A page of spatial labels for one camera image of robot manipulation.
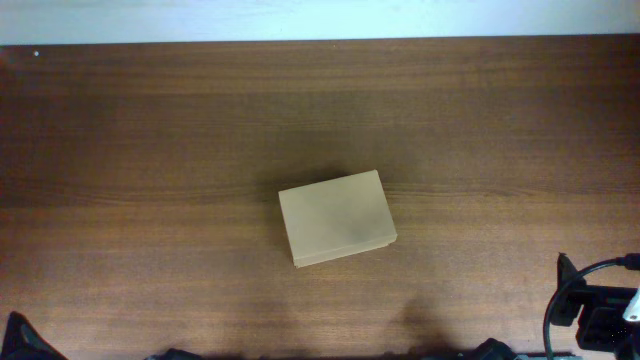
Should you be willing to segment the brown cardboard box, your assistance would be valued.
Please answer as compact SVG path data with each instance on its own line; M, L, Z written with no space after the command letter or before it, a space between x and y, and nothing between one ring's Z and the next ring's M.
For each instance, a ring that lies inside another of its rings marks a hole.
M279 202L297 268L382 248L397 239L376 170L283 190Z

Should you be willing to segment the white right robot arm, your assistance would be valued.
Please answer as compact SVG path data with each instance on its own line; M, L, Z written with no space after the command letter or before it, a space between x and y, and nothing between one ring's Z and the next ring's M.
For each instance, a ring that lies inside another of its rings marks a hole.
M611 353L616 359L639 358L639 291L634 288L590 285L585 277L610 267L639 269L639 255L603 260L581 270L561 253L556 263L557 290L545 312L543 341L552 352L550 328L578 323L576 342L580 349Z

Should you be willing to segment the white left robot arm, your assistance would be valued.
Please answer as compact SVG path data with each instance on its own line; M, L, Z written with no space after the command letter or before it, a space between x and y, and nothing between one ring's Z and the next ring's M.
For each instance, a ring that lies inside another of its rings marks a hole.
M1 360L67 360L45 341L27 318L16 311L9 314L2 341Z

